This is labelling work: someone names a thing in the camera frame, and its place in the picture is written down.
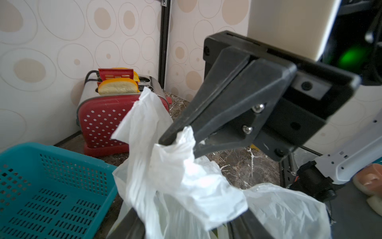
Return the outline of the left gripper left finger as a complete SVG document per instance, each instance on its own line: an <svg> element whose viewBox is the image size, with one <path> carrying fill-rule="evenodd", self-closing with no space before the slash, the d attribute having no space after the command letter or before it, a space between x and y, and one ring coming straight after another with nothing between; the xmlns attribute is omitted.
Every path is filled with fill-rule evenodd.
<svg viewBox="0 0 382 239"><path fill-rule="evenodd" d="M130 209L108 239L144 239L145 226L134 209Z"/></svg>

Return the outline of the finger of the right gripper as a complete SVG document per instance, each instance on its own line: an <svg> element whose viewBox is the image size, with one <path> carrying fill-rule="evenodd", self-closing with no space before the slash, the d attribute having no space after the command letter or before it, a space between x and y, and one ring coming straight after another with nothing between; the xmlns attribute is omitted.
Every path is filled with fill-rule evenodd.
<svg viewBox="0 0 382 239"><path fill-rule="evenodd" d="M236 47L222 50L189 106L159 139L170 145L191 126L196 142L233 119L263 127L297 71L290 61L256 58Z"/></svg>
<svg viewBox="0 0 382 239"><path fill-rule="evenodd" d="M196 158L213 152L247 147L252 144L260 131L256 123L233 119L221 126L215 132L203 136L194 148Z"/></svg>

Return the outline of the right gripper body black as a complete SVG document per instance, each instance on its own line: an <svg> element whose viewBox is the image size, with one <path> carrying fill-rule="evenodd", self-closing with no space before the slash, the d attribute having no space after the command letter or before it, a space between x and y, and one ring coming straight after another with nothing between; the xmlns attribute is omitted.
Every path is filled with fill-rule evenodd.
<svg viewBox="0 0 382 239"><path fill-rule="evenodd" d="M322 129L329 118L355 94L358 75L223 31L204 42L205 78L220 52L228 47L256 58L274 56L296 65L290 85L275 105L252 144L274 161L281 161Z"/></svg>

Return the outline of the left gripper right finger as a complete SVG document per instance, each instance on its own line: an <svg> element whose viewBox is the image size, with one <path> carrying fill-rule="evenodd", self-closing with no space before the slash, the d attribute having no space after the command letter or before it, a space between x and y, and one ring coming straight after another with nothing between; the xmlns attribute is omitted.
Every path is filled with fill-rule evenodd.
<svg viewBox="0 0 382 239"><path fill-rule="evenodd" d="M228 222L228 235L230 239L273 239L249 209Z"/></svg>

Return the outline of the white plastic bag lemon print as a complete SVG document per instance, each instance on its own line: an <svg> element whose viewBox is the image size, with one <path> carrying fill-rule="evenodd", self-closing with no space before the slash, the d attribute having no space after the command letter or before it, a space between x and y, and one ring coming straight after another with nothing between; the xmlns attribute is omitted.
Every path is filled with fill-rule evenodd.
<svg viewBox="0 0 382 239"><path fill-rule="evenodd" d="M145 239L228 239L228 222L249 209L274 239L331 238L325 204L271 183L232 186L217 163L194 156L190 126L174 143L158 143L171 124L159 97L145 88L113 133L130 152L113 172L123 205L108 235L134 209Z"/></svg>

